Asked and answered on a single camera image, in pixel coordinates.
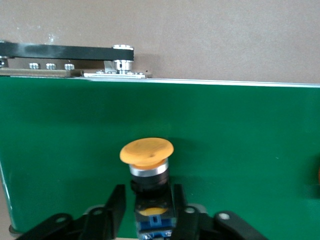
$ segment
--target silver screw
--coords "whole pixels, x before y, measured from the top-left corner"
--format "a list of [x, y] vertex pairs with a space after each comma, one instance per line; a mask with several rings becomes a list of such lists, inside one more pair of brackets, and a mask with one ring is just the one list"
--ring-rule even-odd
[[59, 224], [59, 223], [62, 223], [62, 222], [64, 222], [65, 220], [66, 220], [67, 218], [66, 217], [59, 217], [57, 220], [55, 220], [55, 222], [57, 223], [57, 224]]
[[102, 214], [102, 210], [96, 210], [93, 212], [93, 215], [99, 215], [99, 214]]
[[7, 68], [9, 67], [8, 65], [8, 59], [5, 57], [0, 56], [0, 69], [1, 68]]
[[187, 214], [193, 214], [195, 212], [195, 209], [193, 207], [187, 207], [184, 211]]
[[29, 69], [40, 69], [40, 64], [36, 62], [30, 62]]
[[166, 237], [171, 237], [171, 235], [172, 235], [172, 231], [166, 231], [165, 232], [165, 236]]
[[47, 64], [45, 65], [45, 67], [46, 67], [46, 69], [48, 69], [48, 70], [56, 70], [56, 69], [57, 69], [57, 65], [54, 64], [54, 63], [47, 63]]
[[224, 212], [222, 213], [219, 213], [219, 217], [223, 220], [229, 220], [230, 219], [230, 216]]
[[151, 235], [148, 233], [142, 234], [142, 239], [143, 240], [150, 240], [151, 239]]
[[75, 65], [72, 64], [72, 63], [66, 63], [66, 64], [64, 65], [64, 69], [67, 70], [67, 71], [75, 70]]

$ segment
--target metal plate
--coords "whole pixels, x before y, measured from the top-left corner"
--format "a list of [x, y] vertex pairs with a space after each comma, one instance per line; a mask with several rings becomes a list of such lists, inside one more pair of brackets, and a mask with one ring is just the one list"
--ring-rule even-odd
[[0, 68], [0, 76], [72, 78], [83, 76], [83, 70], [44, 70]]
[[319, 85], [99, 80], [0, 77], [0, 166], [17, 231], [79, 217], [125, 183], [119, 236], [135, 238], [119, 152], [160, 137], [190, 203], [233, 211], [268, 239], [319, 239]]
[[0, 56], [69, 60], [134, 60], [134, 51], [110, 47], [62, 46], [0, 41]]

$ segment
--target bolt head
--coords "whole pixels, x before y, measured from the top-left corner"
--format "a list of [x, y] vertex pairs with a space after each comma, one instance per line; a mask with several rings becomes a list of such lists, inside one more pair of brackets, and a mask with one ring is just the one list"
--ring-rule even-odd
[[40, 69], [40, 64], [36, 62], [30, 62], [29, 69]]
[[59, 224], [59, 223], [64, 222], [66, 219], [67, 219], [66, 217], [62, 216], [62, 217], [59, 217], [57, 220], [55, 220], [55, 222], [56, 222], [57, 224]]
[[151, 235], [148, 233], [142, 234], [142, 239], [143, 240], [150, 240], [151, 239]]
[[187, 207], [186, 209], [184, 209], [184, 211], [187, 214], [194, 214], [195, 213], [195, 209], [193, 207]]
[[126, 44], [116, 44], [112, 46], [113, 49], [134, 50], [135, 48]]
[[100, 215], [102, 213], [103, 213], [102, 210], [98, 209], [93, 212], [93, 215]]
[[48, 69], [48, 70], [56, 70], [56, 69], [57, 69], [57, 65], [54, 64], [54, 63], [47, 63], [47, 64], [45, 65], [45, 67], [46, 67], [46, 69]]
[[219, 218], [223, 219], [223, 220], [229, 220], [230, 216], [229, 214], [226, 214], [224, 212], [219, 213]]
[[172, 231], [166, 231], [165, 232], [165, 236], [166, 237], [171, 237], [171, 235], [172, 235]]
[[6, 56], [0, 56], [0, 68], [8, 67], [8, 58]]
[[72, 63], [66, 63], [64, 65], [64, 69], [67, 70], [67, 71], [75, 70], [75, 65], [72, 64]]

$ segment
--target black metal bracket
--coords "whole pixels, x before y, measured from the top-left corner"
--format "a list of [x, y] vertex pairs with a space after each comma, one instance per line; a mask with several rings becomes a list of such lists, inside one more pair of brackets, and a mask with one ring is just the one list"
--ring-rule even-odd
[[0, 41], [0, 56], [8, 58], [133, 61], [134, 50]]
[[111, 240], [115, 239], [126, 211], [125, 185], [117, 185], [107, 203], [73, 220], [58, 213], [35, 226], [17, 240]]
[[174, 185], [176, 227], [170, 240], [267, 240], [232, 211], [221, 211], [210, 217], [187, 204], [181, 184]]

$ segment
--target gray wall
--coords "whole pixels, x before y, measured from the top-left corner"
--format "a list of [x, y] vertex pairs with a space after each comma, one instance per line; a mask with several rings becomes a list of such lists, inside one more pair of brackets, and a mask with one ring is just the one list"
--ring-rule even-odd
[[0, 0], [0, 39], [135, 46], [155, 78], [319, 82], [318, 0]]

